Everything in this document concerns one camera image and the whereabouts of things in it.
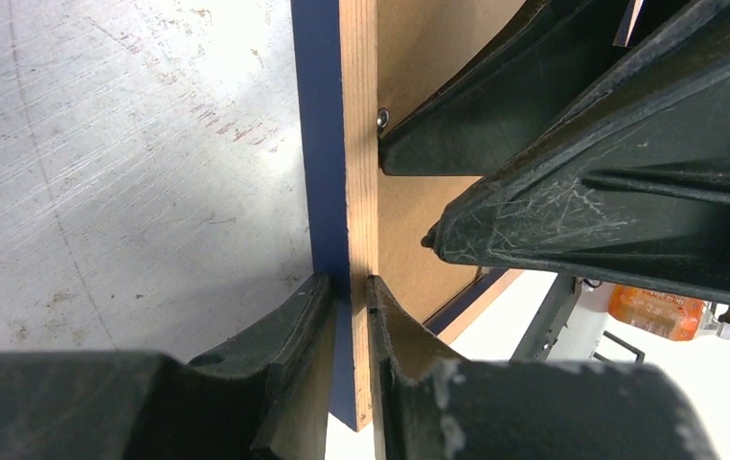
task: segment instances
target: metal surface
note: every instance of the metal surface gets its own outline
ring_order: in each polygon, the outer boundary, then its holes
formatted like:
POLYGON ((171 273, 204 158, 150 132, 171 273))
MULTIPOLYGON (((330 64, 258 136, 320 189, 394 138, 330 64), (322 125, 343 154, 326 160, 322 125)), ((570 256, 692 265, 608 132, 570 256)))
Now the metal surface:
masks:
POLYGON ((0 2, 0 349, 190 358, 310 272, 286 0, 0 2))
POLYGON ((334 296, 314 275, 189 366, 152 352, 0 354, 0 458, 322 458, 334 296))
POLYGON ((387 108, 381 108, 376 114, 376 134, 381 134, 390 123, 390 112, 387 108))

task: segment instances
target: wooden panel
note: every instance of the wooden panel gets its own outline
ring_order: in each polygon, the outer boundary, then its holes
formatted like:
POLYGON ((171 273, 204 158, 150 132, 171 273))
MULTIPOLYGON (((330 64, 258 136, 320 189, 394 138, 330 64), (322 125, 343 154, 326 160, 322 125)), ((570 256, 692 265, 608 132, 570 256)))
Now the wooden panel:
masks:
MULTIPOLYGON (((522 0, 378 0, 378 105, 389 127, 445 84, 512 18, 522 0)), ((418 321, 475 277, 420 245, 449 201, 477 177, 379 176, 379 275, 418 321)))
POLYGON ((340 1, 340 61, 351 264, 356 429, 371 421, 365 281, 378 261, 376 1, 340 1))
POLYGON ((475 180, 379 175, 379 275, 419 322, 475 279, 476 267, 446 264, 420 244, 446 204, 475 180))
POLYGON ((454 321, 439 333, 439 339, 446 344, 451 344, 461 333, 480 316, 492 302, 495 301, 506 288, 514 283, 523 270, 509 269, 494 284, 488 288, 480 297, 461 313, 454 321))

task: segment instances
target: gray metal floor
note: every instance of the gray metal floor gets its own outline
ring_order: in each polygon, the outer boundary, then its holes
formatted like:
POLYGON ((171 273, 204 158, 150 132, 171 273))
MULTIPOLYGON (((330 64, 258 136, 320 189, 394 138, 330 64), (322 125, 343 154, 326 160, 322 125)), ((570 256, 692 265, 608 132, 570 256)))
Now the gray metal floor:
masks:
POLYGON ((0 1, 0 349, 189 358, 311 272, 288 0, 0 1))

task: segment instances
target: white wall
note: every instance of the white wall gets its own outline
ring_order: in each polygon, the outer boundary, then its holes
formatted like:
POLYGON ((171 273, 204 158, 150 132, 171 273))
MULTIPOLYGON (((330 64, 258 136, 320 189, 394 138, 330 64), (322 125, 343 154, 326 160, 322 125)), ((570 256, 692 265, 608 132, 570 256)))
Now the white wall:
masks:
POLYGON ((547 271, 524 271, 450 347, 469 359, 508 360, 556 277, 547 271))
MULTIPOLYGON (((687 394, 720 458, 730 460, 730 341, 701 337, 672 342, 609 318, 607 330, 646 353, 645 362, 666 372, 687 394)), ((632 354, 608 340, 599 352, 612 359, 632 354)))

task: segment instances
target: orange bottle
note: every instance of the orange bottle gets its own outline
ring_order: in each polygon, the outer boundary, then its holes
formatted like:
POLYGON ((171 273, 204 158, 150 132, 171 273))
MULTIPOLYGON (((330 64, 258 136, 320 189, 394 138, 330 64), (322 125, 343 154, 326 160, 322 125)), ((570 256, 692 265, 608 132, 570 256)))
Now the orange bottle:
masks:
POLYGON ((692 340, 708 302, 655 290, 616 285, 608 311, 623 323, 669 340, 692 340))

